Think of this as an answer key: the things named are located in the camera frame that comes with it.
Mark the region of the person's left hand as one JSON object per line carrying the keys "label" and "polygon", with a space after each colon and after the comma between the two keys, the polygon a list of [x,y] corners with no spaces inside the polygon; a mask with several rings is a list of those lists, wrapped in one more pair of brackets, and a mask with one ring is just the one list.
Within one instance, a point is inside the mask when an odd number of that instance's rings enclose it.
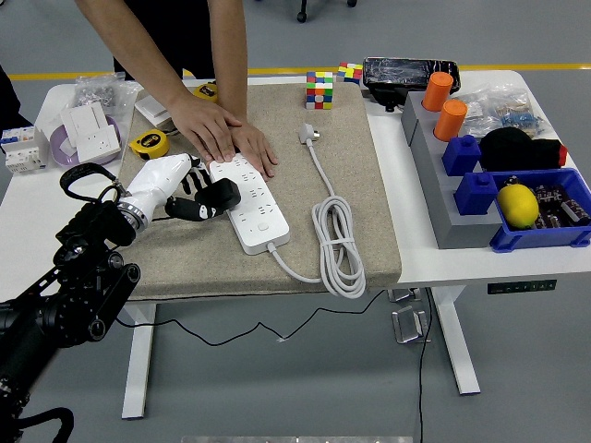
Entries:
{"label": "person's left hand", "polygon": [[251,124],[231,126],[230,134],[235,149],[261,174],[265,181],[275,176],[279,161],[265,135]]}

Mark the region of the person's right hand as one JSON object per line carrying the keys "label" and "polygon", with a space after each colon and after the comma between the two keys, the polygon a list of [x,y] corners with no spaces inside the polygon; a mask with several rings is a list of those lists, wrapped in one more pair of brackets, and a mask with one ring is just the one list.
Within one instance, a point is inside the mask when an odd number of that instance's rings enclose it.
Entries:
{"label": "person's right hand", "polygon": [[163,106],[175,127],[206,161],[224,162],[235,155],[230,128],[242,122],[219,105],[195,97],[187,89],[169,94]]}

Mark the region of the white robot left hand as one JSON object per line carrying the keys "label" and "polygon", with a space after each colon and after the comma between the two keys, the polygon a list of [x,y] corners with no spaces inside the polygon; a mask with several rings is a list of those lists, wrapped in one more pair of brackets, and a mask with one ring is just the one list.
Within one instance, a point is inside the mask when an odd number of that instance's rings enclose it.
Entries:
{"label": "white robot left hand", "polygon": [[214,182],[202,160],[178,154],[147,161],[117,207],[141,231],[160,207],[170,218],[202,222],[234,208],[240,201],[235,182],[228,178]]}

